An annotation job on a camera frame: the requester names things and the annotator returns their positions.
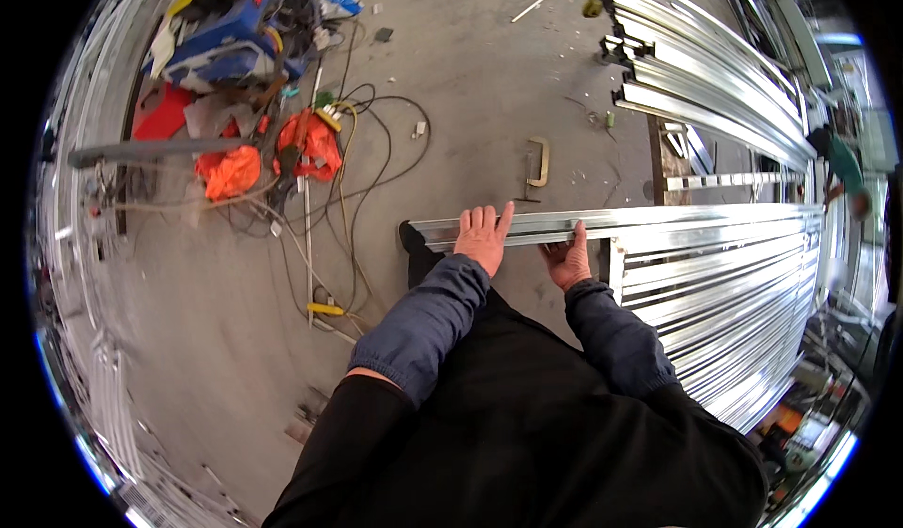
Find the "blue machine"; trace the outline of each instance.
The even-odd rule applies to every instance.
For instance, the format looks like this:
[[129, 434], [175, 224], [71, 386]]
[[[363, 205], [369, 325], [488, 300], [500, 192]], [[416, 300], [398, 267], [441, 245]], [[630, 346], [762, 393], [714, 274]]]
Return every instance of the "blue machine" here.
[[[322, 17], [316, 0], [206, 0], [214, 3], [209, 9], [204, 1], [193, 0], [193, 7], [175, 14], [182, 28], [193, 32], [176, 46], [161, 74], [174, 85], [209, 93], [212, 84], [267, 85], [280, 73], [292, 81], [318, 56], [313, 35]], [[231, 7], [222, 13], [224, 5]], [[191, 20], [198, 7], [206, 16]], [[143, 71], [151, 67], [149, 58]]]

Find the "black shoe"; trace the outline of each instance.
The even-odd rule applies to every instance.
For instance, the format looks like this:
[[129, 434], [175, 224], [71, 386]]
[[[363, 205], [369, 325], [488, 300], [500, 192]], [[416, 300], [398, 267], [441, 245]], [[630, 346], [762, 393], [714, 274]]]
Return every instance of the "black shoe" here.
[[426, 238], [414, 230], [410, 223], [411, 221], [405, 220], [398, 225], [398, 237], [401, 239], [401, 246], [404, 248], [404, 251], [409, 254], [423, 253], [423, 250], [429, 252], [430, 249], [426, 247]]

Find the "orange cloth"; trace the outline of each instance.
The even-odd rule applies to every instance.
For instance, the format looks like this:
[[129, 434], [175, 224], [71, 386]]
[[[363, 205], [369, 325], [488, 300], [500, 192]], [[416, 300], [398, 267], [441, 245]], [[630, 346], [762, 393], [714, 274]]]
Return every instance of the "orange cloth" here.
[[207, 181], [205, 195], [211, 201], [241, 195], [260, 178], [260, 152], [254, 146], [201, 154], [194, 173]]
[[[300, 116], [292, 115], [289, 117], [288, 122], [285, 123], [282, 131], [279, 132], [279, 141], [277, 142], [279, 150], [285, 148], [292, 141], [294, 129], [298, 125]], [[331, 181], [341, 166], [341, 156], [339, 156], [339, 147], [336, 146], [335, 133], [319, 116], [310, 115], [307, 121], [307, 135], [304, 138], [303, 154], [310, 159], [310, 163], [303, 164], [299, 160], [293, 170], [296, 177], [312, 175], [320, 181]], [[325, 161], [319, 168], [316, 164], [317, 158]], [[274, 161], [275, 168], [277, 168], [277, 163], [278, 161]]]

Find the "welding machine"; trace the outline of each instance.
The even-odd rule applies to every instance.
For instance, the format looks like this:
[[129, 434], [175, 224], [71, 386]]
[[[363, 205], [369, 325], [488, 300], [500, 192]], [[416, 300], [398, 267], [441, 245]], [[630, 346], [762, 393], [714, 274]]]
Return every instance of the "welding machine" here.
[[197, 93], [265, 87], [280, 74], [299, 79], [318, 56], [314, 36], [322, 16], [315, 0], [176, 0], [166, 17], [170, 48], [163, 55], [170, 58], [162, 69], [152, 67], [161, 54], [158, 32], [143, 72], [158, 70], [160, 78]]

